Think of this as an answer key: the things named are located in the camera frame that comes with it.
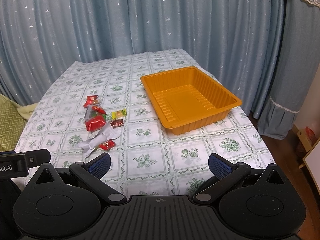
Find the table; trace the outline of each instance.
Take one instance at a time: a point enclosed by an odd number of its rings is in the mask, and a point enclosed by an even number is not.
[[[100,96],[101,106],[111,111],[127,108],[121,136],[109,151],[111,169],[102,178],[109,186],[130,195],[191,194],[212,176],[208,156],[216,152],[229,161],[252,168],[274,163],[260,135],[240,107],[219,122],[179,136],[166,132],[146,95],[140,77],[149,73],[198,63],[182,49],[146,52],[92,63],[74,62],[48,89],[28,121],[16,152],[46,148],[55,167],[88,162],[77,147],[92,138],[84,125],[85,98]],[[29,176],[14,179],[23,188]]]

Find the white tablecloth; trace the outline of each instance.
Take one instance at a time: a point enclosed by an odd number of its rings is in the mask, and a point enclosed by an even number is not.
[[[127,197],[191,193],[212,176],[208,169],[208,156],[212,152],[233,163],[248,163],[252,168],[265,168],[273,163],[266,145],[240,107],[232,109],[224,120],[206,127],[179,136],[166,132],[140,77],[191,65],[200,68],[182,49],[92,63],[74,62],[39,102],[15,151],[46,148],[55,167],[88,162],[101,154],[99,150],[84,159],[77,148],[79,141],[96,134],[85,129],[83,104],[87,95],[97,94],[107,113],[127,108],[124,126],[118,128],[121,136],[109,151],[111,169],[102,178]],[[35,171],[33,168],[28,177],[14,181],[21,188]]]

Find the red wrapped candy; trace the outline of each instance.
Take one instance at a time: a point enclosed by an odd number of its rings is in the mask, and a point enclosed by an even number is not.
[[[88,132],[94,132],[96,130],[100,130],[102,126],[106,124],[102,115],[97,115],[94,118],[85,122],[85,126]]]
[[[100,114],[107,114],[101,107],[99,107],[99,106],[93,106],[92,107],[92,110],[94,110],[94,111],[96,111],[96,112],[98,112],[98,113],[100,113]]]
[[[108,141],[106,141],[106,142],[104,142],[104,143],[101,143],[100,145],[99,145],[99,147],[102,149],[102,150],[105,150],[105,151],[107,151],[107,150],[110,150],[112,147],[114,147],[116,145],[116,143],[114,142],[114,141],[112,141],[112,140],[108,140]]]
[[[112,128],[123,126],[123,119],[114,120],[110,124]]]
[[[95,105],[99,103],[99,100],[97,98],[98,98],[98,95],[87,96],[87,101],[84,103],[83,107],[87,108],[88,105]]]

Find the beige wall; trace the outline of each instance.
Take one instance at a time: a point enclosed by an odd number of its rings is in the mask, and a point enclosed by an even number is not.
[[[320,65],[294,124],[298,129],[309,126],[320,137]]]

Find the wooden floor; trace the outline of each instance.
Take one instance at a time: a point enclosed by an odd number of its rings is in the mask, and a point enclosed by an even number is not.
[[[257,120],[249,116],[255,125]],[[303,240],[320,240],[320,197],[314,182],[306,167],[299,169],[302,160],[295,154],[298,137],[290,131],[283,140],[262,136],[263,141],[269,148],[275,162],[281,167],[290,182],[293,184],[303,200],[307,215],[298,233]]]

